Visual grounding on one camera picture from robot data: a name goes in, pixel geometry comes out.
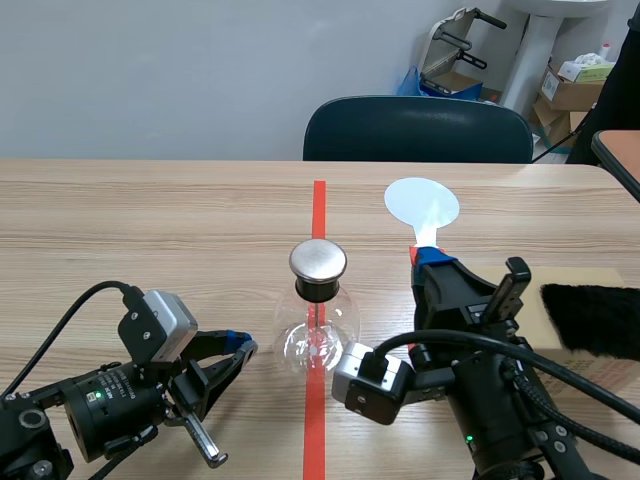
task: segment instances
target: white paddle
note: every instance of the white paddle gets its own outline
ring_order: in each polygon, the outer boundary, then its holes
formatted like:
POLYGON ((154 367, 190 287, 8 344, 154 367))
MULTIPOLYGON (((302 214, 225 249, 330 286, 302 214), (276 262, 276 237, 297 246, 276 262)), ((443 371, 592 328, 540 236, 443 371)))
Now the white paddle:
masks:
POLYGON ((391 214, 416 234, 417 247, 435 247, 436 233, 453 222, 460 213, 456 196, 444 185, 426 178, 403 178, 384 193, 391 214))

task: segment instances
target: wooden table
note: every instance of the wooden table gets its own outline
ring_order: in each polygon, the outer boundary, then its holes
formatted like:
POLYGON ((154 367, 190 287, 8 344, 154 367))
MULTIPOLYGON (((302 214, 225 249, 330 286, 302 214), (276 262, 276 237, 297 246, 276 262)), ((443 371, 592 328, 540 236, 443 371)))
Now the wooden table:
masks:
POLYGON ((591 147, 607 170, 640 201, 640 130, 598 132, 591 147))
MULTIPOLYGON (((120 279, 178 293, 201 329, 251 332, 260 352, 216 404, 206 426, 229 462, 211 472, 186 432, 160 436, 118 467, 116 479, 299 479, 304 385, 274 364, 272 312, 290 288, 287 257, 309 237, 314 179, 328 183, 328 238, 349 267, 342 284, 357 300, 362 341, 412 327, 407 247, 412 230, 383 201, 406 176, 444 183, 461 215, 439 244, 467 266, 608 266, 640 287, 640 210, 606 172, 586 166, 349 164, 301 162, 5 160, 0 164, 0 384, 23 366, 75 298, 120 279)), ((22 391, 127 360, 116 333, 116 293, 92 300, 69 324, 22 391)), ((623 397, 640 404, 640 386, 623 397)), ((638 444, 638 427, 587 399, 560 408, 604 433, 638 444)), ((446 402, 404 408, 382 427, 327 400, 327 478, 467 479, 472 463, 446 402)), ((61 409, 58 441, 85 465, 61 409)), ((593 470, 637 479, 637 467, 582 445, 593 470)))

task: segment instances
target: chair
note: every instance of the chair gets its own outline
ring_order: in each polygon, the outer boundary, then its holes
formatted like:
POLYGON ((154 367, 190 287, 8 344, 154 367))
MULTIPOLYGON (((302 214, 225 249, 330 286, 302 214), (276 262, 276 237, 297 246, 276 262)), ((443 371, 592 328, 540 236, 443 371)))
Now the chair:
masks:
POLYGON ((350 97, 311 117, 303 159, 531 163, 527 122, 497 105, 434 97, 350 97))

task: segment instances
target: red tape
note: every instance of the red tape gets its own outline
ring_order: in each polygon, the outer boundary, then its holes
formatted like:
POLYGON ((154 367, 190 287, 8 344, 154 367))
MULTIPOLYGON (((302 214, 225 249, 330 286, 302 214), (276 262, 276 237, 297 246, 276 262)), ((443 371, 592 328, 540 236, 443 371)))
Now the red tape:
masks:
MULTIPOLYGON (((313 184, 313 220, 311 237, 325 238, 327 234, 327 183, 316 180, 313 184)), ((324 305, 318 305, 318 325, 325 323, 324 305)), ((309 305, 309 333, 315 329, 315 307, 309 305)), ((324 480, 325 459, 325 382, 324 366, 313 365, 307 370, 307 391, 304 410, 303 480, 324 480)))

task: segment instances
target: floor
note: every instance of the floor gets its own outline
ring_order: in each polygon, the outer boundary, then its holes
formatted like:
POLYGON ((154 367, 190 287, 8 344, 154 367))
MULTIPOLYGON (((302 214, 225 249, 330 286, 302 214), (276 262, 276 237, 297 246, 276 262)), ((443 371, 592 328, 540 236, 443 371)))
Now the floor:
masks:
MULTIPOLYGON (((533 146, 533 158, 536 158, 542 152, 546 150, 541 140, 538 140, 533 146)), ((569 155, 562 153, 547 153, 544 157, 538 160, 536 163, 565 163, 569 155)))

